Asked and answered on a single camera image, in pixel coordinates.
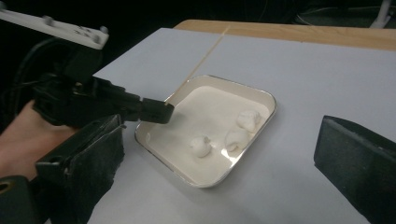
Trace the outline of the white metal stand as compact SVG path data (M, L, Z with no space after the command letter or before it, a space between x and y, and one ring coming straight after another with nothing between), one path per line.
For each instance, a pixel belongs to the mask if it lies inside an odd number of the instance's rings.
M390 16L390 7L391 7L392 0L382 0L380 9L375 20L370 25L371 28L374 29L383 29L389 22Z

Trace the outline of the cream rectangular tray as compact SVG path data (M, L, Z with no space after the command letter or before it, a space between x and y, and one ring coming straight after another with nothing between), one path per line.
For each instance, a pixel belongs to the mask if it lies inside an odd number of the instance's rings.
M173 173L196 188L217 185L235 167L276 112L276 99L267 92L212 76L190 79L173 97L175 107L167 124L140 123L135 139ZM244 149L229 152L226 134L241 130L236 119L240 112L256 110L261 121ZM191 152L191 140L205 135L211 151L203 158Z

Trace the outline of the thin wooden skewer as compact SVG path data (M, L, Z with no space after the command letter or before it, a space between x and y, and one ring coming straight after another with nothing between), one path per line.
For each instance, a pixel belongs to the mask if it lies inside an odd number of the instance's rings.
M165 101L165 105L169 105L170 101L173 99L173 97L182 89L182 87L193 77L193 75L196 73L196 71L200 68L200 66L205 62L205 60L209 57L209 55L212 53L212 51L217 47L217 45L221 42L223 37L227 34L227 32L230 30L231 25L228 25L222 33L219 35L217 38L216 42L206 51L205 55L202 57L202 59L196 64L193 69L189 72L189 74L185 77L185 79L182 81L180 86L175 90L175 92Z

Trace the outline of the grey background panel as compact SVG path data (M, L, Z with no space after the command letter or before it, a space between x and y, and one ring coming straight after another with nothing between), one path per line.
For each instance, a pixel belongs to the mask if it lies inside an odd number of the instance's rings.
M370 28L375 23L379 7L322 7L299 12L294 22L302 25Z

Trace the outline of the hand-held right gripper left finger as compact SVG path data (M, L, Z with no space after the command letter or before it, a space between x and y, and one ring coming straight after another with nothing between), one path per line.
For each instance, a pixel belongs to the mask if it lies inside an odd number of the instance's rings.
M96 120L36 162L52 224L87 224L124 158L118 115Z

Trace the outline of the white table sheet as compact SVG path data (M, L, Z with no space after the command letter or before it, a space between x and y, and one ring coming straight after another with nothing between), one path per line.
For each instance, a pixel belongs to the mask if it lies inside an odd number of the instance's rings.
M219 35L162 28L100 77L164 99ZM195 73L272 93L275 116L231 173L198 189L124 133L125 158L89 224L369 224L315 167L321 120L348 119L396 141L396 51L225 35Z

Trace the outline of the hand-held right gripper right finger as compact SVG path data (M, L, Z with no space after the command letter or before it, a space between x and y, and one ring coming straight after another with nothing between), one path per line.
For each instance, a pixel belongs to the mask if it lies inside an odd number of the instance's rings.
M396 224L396 143L355 122L322 119L315 166L371 224Z

